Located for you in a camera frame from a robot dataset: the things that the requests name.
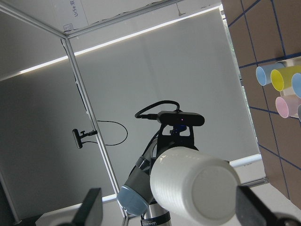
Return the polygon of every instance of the white plastic container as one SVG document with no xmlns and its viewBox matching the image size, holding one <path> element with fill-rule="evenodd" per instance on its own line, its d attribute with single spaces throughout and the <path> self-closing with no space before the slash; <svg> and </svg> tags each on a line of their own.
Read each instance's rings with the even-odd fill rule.
<svg viewBox="0 0 301 226">
<path fill-rule="evenodd" d="M 228 162 L 186 147 L 168 149 L 154 163 L 150 187 L 165 209 L 204 225 L 235 214 L 236 171 Z"/>
</svg>

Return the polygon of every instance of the black bracket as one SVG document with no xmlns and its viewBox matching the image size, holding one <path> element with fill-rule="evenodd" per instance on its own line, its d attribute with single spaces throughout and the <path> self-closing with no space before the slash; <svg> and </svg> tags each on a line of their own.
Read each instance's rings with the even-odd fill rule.
<svg viewBox="0 0 301 226">
<path fill-rule="evenodd" d="M 95 135 L 95 134 L 97 134 L 97 131 L 93 130 L 88 133 L 85 133 L 85 131 L 81 131 L 80 132 L 81 135 L 79 135 L 79 131 L 77 129 L 73 129 L 72 133 L 73 133 L 77 148 L 82 148 L 83 147 L 83 143 L 81 142 L 82 138 Z"/>
</svg>

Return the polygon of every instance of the brown tile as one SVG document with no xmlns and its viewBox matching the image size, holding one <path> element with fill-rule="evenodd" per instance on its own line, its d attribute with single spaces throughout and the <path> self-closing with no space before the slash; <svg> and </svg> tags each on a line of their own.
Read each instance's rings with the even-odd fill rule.
<svg viewBox="0 0 301 226">
<path fill-rule="evenodd" d="M 301 127 L 298 119 L 271 114 L 280 156 L 301 167 Z"/>
<path fill-rule="evenodd" d="M 301 1 L 274 0 L 286 54 L 301 52 Z"/>
<path fill-rule="evenodd" d="M 276 63 L 276 61 L 259 64 L 259 66 L 269 65 L 269 64 L 274 64 L 274 63 Z M 270 83 L 266 86 L 263 86 L 263 88 L 264 88 L 264 93 L 265 93 L 265 97 L 267 99 L 269 110 L 273 111 L 273 112 L 277 112 L 275 101 L 276 101 L 276 98 L 280 96 L 280 93 L 277 90 L 275 90 L 272 83 Z"/>
<path fill-rule="evenodd" d="M 265 102 L 262 86 L 256 79 L 256 66 L 249 66 L 240 69 L 240 74 L 243 79 L 243 85 L 246 91 L 249 106 L 268 109 Z"/>
<path fill-rule="evenodd" d="M 284 55 L 270 0 L 261 0 L 246 13 L 257 61 Z"/>
<path fill-rule="evenodd" d="M 287 189 L 290 199 L 299 209 L 301 209 L 301 170 L 282 160 Z"/>
<path fill-rule="evenodd" d="M 269 113 L 255 109 L 250 109 L 250 111 L 258 143 L 275 154 L 278 154 Z"/>
<path fill-rule="evenodd" d="M 255 62 L 255 56 L 251 45 L 249 32 L 244 16 L 239 18 L 229 28 L 233 47 L 235 50 L 238 66 L 247 65 Z"/>
<path fill-rule="evenodd" d="M 244 10 L 246 11 L 256 0 L 242 0 Z"/>
<path fill-rule="evenodd" d="M 240 0 L 222 0 L 227 23 L 231 24 L 239 15 L 243 13 Z"/>
<path fill-rule="evenodd" d="M 261 147 L 259 147 L 259 149 L 262 156 L 264 171 L 266 177 L 269 179 L 269 183 L 273 185 L 278 191 L 280 191 L 286 198 L 288 198 L 287 188 L 285 185 L 284 175 L 279 157 Z"/>
</svg>

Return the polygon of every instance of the aluminum frame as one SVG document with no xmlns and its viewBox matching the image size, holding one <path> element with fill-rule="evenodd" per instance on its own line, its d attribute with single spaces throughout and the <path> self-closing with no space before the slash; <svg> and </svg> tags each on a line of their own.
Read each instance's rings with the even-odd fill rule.
<svg viewBox="0 0 301 226">
<path fill-rule="evenodd" d="M 58 29 L 56 29 L 56 28 L 54 28 L 54 27 L 52 27 L 52 26 L 50 26 L 50 25 L 48 25 L 48 24 L 46 24 L 42 21 L 39 21 L 36 18 L 34 18 L 34 17 L 32 17 L 32 16 L 16 9 L 15 7 L 3 2 L 2 0 L 0 0 L 0 11 L 1 12 L 5 13 L 7 15 L 10 15 L 10 16 L 12 16 L 12 17 L 14 17 L 14 18 L 16 18 L 20 21 L 28 23 L 28 24 L 30 24 L 34 27 L 37 27 L 37 28 L 42 29 L 44 31 L 47 31 L 47 32 L 61 38 L 61 40 L 63 41 L 63 45 L 66 49 L 68 59 L 70 61 L 74 76 L 76 78 L 76 83 L 78 85 L 80 94 L 82 95 L 83 102 L 84 102 L 84 105 L 85 105 L 86 110 L 87 110 L 87 114 L 89 115 L 89 119 L 91 121 L 92 128 L 93 128 L 93 130 L 97 131 L 97 134 L 95 135 L 96 140 L 97 140 L 99 149 L 101 151 L 102 158 L 103 158 L 104 164 L 106 166 L 108 175 L 110 177 L 110 181 L 111 181 L 114 193 L 116 195 L 119 192 L 119 185 L 118 185 L 118 182 L 117 182 L 117 179 L 116 179 L 116 176 L 115 176 L 110 158 L 108 156 L 108 153 L 107 153 L 107 150 L 106 150 L 106 147 L 105 147 L 105 144 L 104 144 L 99 126 L 97 124 L 97 119 L 94 115 L 93 108 L 92 108 L 92 105 L 90 103 L 90 100 L 89 100 L 89 97 L 88 97 L 88 94 L 87 94 L 87 91 L 86 91 L 86 88 L 85 88 L 84 81 L 81 77 L 80 70 L 79 70 L 79 67 L 78 67 L 78 64 L 77 64 L 77 61 L 76 61 L 76 57 L 74 55 L 74 51 L 73 51 L 72 45 L 70 43 L 70 39 L 74 38 L 74 37 L 78 37 L 78 36 L 83 35 L 83 34 L 86 34 L 88 32 L 92 32 L 92 31 L 100 29 L 102 27 L 106 27 L 106 26 L 109 26 L 109 25 L 112 25 L 112 24 L 130 19 L 130 18 L 139 16 L 139 15 L 151 12 L 153 10 L 175 4 L 175 3 L 180 2 L 180 1 L 182 1 L 182 0 L 162 0 L 160 2 L 155 2 L 155 3 L 152 3 L 152 4 L 147 5 L 145 7 L 133 10 L 133 11 L 126 12 L 124 14 L 120 14 L 118 16 L 115 16 L 115 17 L 111 18 L 111 19 L 97 22 L 93 25 L 89 25 L 87 27 L 78 29 L 74 32 L 63 33 L 62 31 L 60 31 L 60 30 L 58 30 Z M 259 185 L 263 185 L 263 184 L 266 184 L 266 183 L 268 183 L 268 180 L 266 178 L 260 178 L 258 180 L 246 182 L 246 183 L 244 183 L 244 185 L 246 185 L 246 186 L 259 186 Z M 5 185 L 5 181 L 4 182 L 2 181 L 2 185 L 3 185 L 5 195 L 8 198 L 8 202 L 9 202 L 10 208 L 12 210 L 13 216 L 15 218 L 15 221 L 16 221 L 16 223 L 18 223 L 18 222 L 20 222 L 20 219 L 19 219 L 18 214 L 16 212 L 16 209 L 14 207 L 13 201 L 10 197 L 9 191 L 8 191 L 6 185 Z M 132 218 L 135 218 L 135 216 L 128 215 L 128 213 L 122 208 L 120 208 L 120 210 L 121 210 L 121 213 L 122 213 L 122 216 L 123 216 L 122 225 L 128 225 L 129 220 L 132 219 Z"/>
</svg>

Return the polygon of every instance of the pink cup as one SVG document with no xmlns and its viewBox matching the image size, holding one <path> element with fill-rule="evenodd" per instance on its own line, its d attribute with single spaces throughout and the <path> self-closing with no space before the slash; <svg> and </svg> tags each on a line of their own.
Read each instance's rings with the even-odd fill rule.
<svg viewBox="0 0 301 226">
<path fill-rule="evenodd" d="M 301 99 L 296 95 L 289 95 L 276 98 L 276 108 L 283 118 L 288 118 L 298 113 L 298 106 L 301 105 Z"/>
</svg>

